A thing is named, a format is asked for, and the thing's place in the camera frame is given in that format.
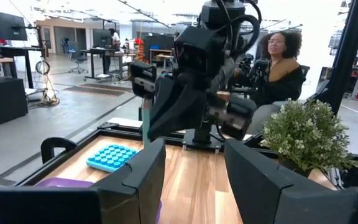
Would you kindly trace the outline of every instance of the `wood grain surface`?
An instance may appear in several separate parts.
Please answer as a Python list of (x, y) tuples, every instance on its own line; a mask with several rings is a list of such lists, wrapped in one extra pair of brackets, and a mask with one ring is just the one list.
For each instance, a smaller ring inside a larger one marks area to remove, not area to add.
[[(45, 179), (61, 177), (97, 182), (107, 172), (90, 168), (87, 158), (102, 147), (120, 144), (142, 149), (142, 142), (101, 136), (95, 139)], [(223, 153), (184, 151), (181, 147), (166, 146), (163, 203), (159, 224), (236, 224), (242, 223), (227, 178)], [(329, 181), (318, 170), (310, 178), (320, 184)]]

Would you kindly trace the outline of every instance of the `computer monitor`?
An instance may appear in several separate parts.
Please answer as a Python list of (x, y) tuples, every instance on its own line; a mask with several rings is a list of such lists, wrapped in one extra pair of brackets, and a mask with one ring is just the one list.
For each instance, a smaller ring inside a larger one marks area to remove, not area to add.
[(23, 17), (0, 12), (0, 39), (27, 41)]
[(93, 45), (98, 47), (111, 45), (110, 30), (93, 29)]

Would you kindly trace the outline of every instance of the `blue ice cube tray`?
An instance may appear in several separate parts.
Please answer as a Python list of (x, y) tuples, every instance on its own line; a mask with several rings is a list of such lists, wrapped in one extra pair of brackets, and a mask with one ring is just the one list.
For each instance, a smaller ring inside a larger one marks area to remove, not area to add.
[(136, 153), (137, 151), (134, 149), (114, 144), (104, 147), (90, 156), (86, 160), (86, 165), (106, 172), (114, 172)]

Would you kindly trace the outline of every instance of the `curly hair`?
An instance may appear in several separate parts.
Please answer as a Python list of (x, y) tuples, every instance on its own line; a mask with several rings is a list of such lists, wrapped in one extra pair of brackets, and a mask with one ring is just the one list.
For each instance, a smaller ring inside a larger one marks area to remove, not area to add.
[(261, 50), (262, 57), (270, 59), (268, 44), (270, 38), (274, 34), (281, 34), (285, 38), (285, 45), (287, 46), (287, 49), (283, 52), (283, 58), (297, 58), (302, 46), (302, 35), (297, 32), (284, 32), (284, 31), (267, 34), (260, 39), (259, 47), (262, 49)]

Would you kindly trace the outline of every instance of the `concrete floor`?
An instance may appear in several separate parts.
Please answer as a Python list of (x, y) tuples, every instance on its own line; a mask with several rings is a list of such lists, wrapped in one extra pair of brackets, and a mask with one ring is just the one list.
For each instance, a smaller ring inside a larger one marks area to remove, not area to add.
[[(140, 98), (132, 93), (102, 97), (62, 91), (84, 84), (83, 75), (87, 74), (67, 73), (76, 65), (65, 56), (51, 55), (48, 61), (52, 66), (50, 79), (59, 91), (60, 104), (53, 108), (31, 109), (27, 116), (0, 125), (0, 185), (11, 185), (42, 165), (40, 145), (46, 138), (65, 137), (78, 141), (113, 117), (138, 118)], [(90, 60), (81, 67), (90, 69)], [(95, 59), (95, 68), (95, 74), (100, 74), (101, 59)], [(43, 88), (42, 81), (34, 74), (35, 86)], [(358, 101), (343, 100), (339, 115), (349, 127), (349, 150), (358, 154)]]

